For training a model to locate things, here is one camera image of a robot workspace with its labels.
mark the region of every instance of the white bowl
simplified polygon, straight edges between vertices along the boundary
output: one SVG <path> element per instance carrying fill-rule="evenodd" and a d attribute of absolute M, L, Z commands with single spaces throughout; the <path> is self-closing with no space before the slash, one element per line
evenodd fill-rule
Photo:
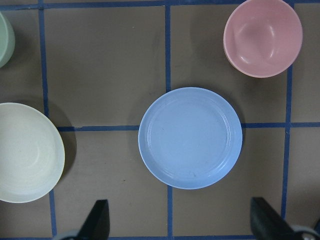
<path fill-rule="evenodd" d="M 5 65 L 14 53 L 16 39 L 14 30 L 6 18 L 0 12 L 0 68 Z"/>
<path fill-rule="evenodd" d="M 20 103 L 0 103 L 0 200 L 26 203 L 54 188 L 65 149 L 53 123 Z"/>

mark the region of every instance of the tile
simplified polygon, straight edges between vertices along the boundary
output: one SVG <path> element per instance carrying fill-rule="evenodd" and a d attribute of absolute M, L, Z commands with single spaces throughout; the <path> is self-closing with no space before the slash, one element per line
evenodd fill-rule
<path fill-rule="evenodd" d="M 251 235 L 251 197 L 281 209 L 283 128 L 247 128 L 240 157 L 217 183 L 197 190 L 173 190 L 175 236 Z"/>
<path fill-rule="evenodd" d="M 49 195 L 27 202 L 0 201 L 0 238 L 50 238 Z"/>
<path fill-rule="evenodd" d="M 55 3 L 99 3 L 99 2 L 129 2 L 131 0 L 43 0 L 46 4 L 55 4 Z"/>
<path fill-rule="evenodd" d="M 139 125 L 166 91 L 162 6 L 48 9 L 45 39 L 49 100 L 73 126 Z"/>
<path fill-rule="evenodd" d="M 314 227 L 320 219 L 320 128 L 292 128 L 286 220 Z"/>
<path fill-rule="evenodd" d="M 62 135 L 72 142 L 70 134 Z M 75 138 L 74 162 L 54 189 L 58 233 L 80 228 L 95 201 L 108 199 L 110 236 L 166 236 L 167 186 L 145 167 L 138 132 L 76 132 Z"/>
<path fill-rule="evenodd" d="M 37 4 L 38 0 L 1 0 L 1 5 L 26 5 L 26 4 Z"/>
<path fill-rule="evenodd" d="M 228 62 L 223 47 L 225 24 L 237 5 L 171 8 L 171 85 L 201 87 L 224 97 L 241 122 L 284 122 L 287 72 L 253 78 Z"/>
<path fill-rule="evenodd" d="M 293 64 L 292 122 L 320 122 L 320 4 L 296 4 L 303 29 L 303 43 Z"/>
<path fill-rule="evenodd" d="M 11 59 L 0 68 L 0 102 L 19 102 L 43 112 L 37 10 L 5 11 L 15 34 Z"/>

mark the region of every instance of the blue tape line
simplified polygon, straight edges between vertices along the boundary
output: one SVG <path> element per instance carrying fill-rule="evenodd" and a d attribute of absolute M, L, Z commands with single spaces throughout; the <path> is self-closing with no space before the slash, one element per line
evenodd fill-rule
<path fill-rule="evenodd" d="M 242 4 L 245 0 L 170 0 L 168 4 L 171 6 L 179 5 L 231 5 Z"/>
<path fill-rule="evenodd" d="M 111 236 L 109 240 L 168 240 L 166 236 Z"/>
<path fill-rule="evenodd" d="M 286 218 L 286 210 L 287 210 L 289 155 L 290 155 L 290 127 L 286 127 L 285 137 L 284 137 L 284 158 L 283 158 L 282 197 L 281 197 L 281 217 L 283 219 Z"/>
<path fill-rule="evenodd" d="M 175 236 L 174 240 L 249 240 L 254 235 Z"/>
<path fill-rule="evenodd" d="M 56 207 L 55 207 L 55 193 L 52 189 L 49 192 L 49 200 L 50 200 L 50 215 L 51 215 L 51 230 L 52 236 L 57 235 L 57 221 L 56 221 Z"/>
<path fill-rule="evenodd" d="M 172 186 L 167 186 L 167 234 L 168 239 L 172 240 L 173 237 L 173 189 Z"/>
<path fill-rule="evenodd" d="M 0 240 L 52 240 L 52 237 L 0 237 Z"/>
<path fill-rule="evenodd" d="M 165 92 L 171 91 L 171 13 L 170 6 L 165 6 Z"/>
<path fill-rule="evenodd" d="M 243 129 L 285 128 L 285 122 L 253 122 L 241 123 Z"/>
<path fill-rule="evenodd" d="M 44 108 L 44 115 L 49 117 L 47 60 L 46 60 L 47 57 L 46 57 L 45 15 L 44 15 L 44 10 L 40 9 L 38 14 L 39 14 L 39 33 L 40 33 L 43 108 Z"/>
<path fill-rule="evenodd" d="M 38 8 L 38 4 L 0 5 L 0 11 L 30 10 Z"/>
<path fill-rule="evenodd" d="M 293 66 L 287 70 L 286 77 L 286 107 L 285 107 L 285 137 L 284 137 L 284 156 L 282 174 L 282 197 L 281 197 L 281 217 L 286 218 L 287 194 L 288 194 L 288 174 L 289 174 L 289 155 L 290 155 L 290 129 L 291 129 L 291 104 L 292 104 L 292 73 Z"/>
<path fill-rule="evenodd" d="M 318 4 L 320 0 L 294 0 L 295 4 Z"/>
<path fill-rule="evenodd" d="M 292 104 L 292 72 L 293 66 L 291 65 L 286 74 L 286 107 L 285 107 L 285 122 L 289 124 L 291 122 L 291 104 Z"/>
<path fill-rule="evenodd" d="M 102 131 L 138 131 L 139 125 L 123 126 L 58 126 L 59 132 L 102 132 Z"/>
<path fill-rule="evenodd" d="M 292 128 L 318 128 L 320 127 L 320 122 L 292 122 Z"/>
<path fill-rule="evenodd" d="M 110 1 L 110 2 L 71 2 L 47 3 L 45 9 L 74 9 L 74 8 L 123 8 L 123 7 L 156 7 L 165 5 L 164 0 L 155 1 Z"/>

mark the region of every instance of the plate rim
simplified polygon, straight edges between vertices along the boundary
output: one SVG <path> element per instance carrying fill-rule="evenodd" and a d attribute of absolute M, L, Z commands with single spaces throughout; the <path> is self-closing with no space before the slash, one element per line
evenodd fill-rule
<path fill-rule="evenodd" d="M 238 126 L 239 126 L 239 137 L 240 137 L 240 146 L 239 146 L 239 151 L 237 152 L 236 154 L 236 160 L 234 161 L 232 167 L 228 170 L 228 172 L 222 176 L 220 179 L 218 179 L 217 181 L 214 181 L 212 183 L 209 183 L 209 184 L 203 184 L 201 186 L 197 186 L 197 187 L 181 187 L 181 186 L 177 186 L 175 184 L 171 184 L 169 182 L 166 182 L 164 181 L 163 179 L 161 179 L 160 177 L 158 177 L 156 174 L 153 173 L 153 171 L 151 171 L 151 169 L 149 168 L 149 166 L 147 165 L 146 163 L 146 160 L 144 158 L 144 155 L 142 154 L 142 149 L 141 149 L 141 139 L 142 139 L 142 133 L 141 133 L 141 126 L 143 125 L 143 123 L 146 121 L 145 119 L 148 117 L 148 113 L 151 111 L 151 109 L 153 108 L 154 105 L 156 105 L 158 102 L 160 102 L 163 98 L 165 98 L 166 96 L 170 95 L 170 94 L 174 94 L 174 92 L 180 92 L 180 91 L 185 91 L 185 90 L 196 90 L 196 91 L 203 91 L 203 92 L 207 92 L 207 93 L 210 93 L 210 94 L 213 94 L 215 97 L 221 99 L 222 101 L 224 101 L 228 107 L 230 107 L 230 109 L 232 110 L 234 116 L 236 117 L 235 119 L 237 120 L 237 122 L 239 123 Z M 237 112 L 235 111 L 235 109 L 231 106 L 231 104 L 226 100 L 224 99 L 221 95 L 217 94 L 216 92 L 214 91 L 211 91 L 209 89 L 206 89 L 206 88 L 202 88 L 202 87 L 194 87 L 194 86 L 188 86 L 188 87 L 180 87 L 180 88 L 176 88 L 174 90 L 171 90 L 169 92 L 166 92 L 165 94 L 161 95 L 160 97 L 158 97 L 149 107 L 148 109 L 145 111 L 142 119 L 141 119 L 141 122 L 140 122 L 140 125 L 139 125 L 139 130 L 138 130 L 138 148 L 139 148 L 139 153 L 140 153 L 140 156 L 142 158 L 142 161 L 144 163 L 144 165 L 146 166 L 146 168 L 149 170 L 150 173 L 152 173 L 152 175 L 154 177 L 156 177 L 158 180 L 160 180 L 162 183 L 168 185 L 168 186 L 171 186 L 171 187 L 174 187 L 174 188 L 177 188 L 177 189 L 184 189 L 184 190 L 195 190 L 195 189 L 202 189 L 202 188 L 206 188 L 208 186 L 211 186 L 215 183 L 217 183 L 218 181 L 220 181 L 221 179 L 223 179 L 226 175 L 228 175 L 228 173 L 232 170 L 232 168 L 234 167 L 234 165 L 237 163 L 238 159 L 239 159 L 239 156 L 240 156 L 240 153 L 241 153 L 241 150 L 242 150 L 242 145 L 243 145 L 243 132 L 242 132 L 242 127 L 241 127 L 241 122 L 240 122 L 240 119 L 239 119 L 239 116 L 237 114 Z"/>

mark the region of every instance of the blue plate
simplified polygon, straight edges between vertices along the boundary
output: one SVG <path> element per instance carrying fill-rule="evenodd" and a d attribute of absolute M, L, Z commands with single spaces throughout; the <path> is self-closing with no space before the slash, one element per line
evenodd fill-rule
<path fill-rule="evenodd" d="M 138 133 L 143 162 L 163 183 L 200 189 L 222 179 L 235 165 L 242 129 L 232 106 L 203 88 L 184 87 L 158 98 Z"/>

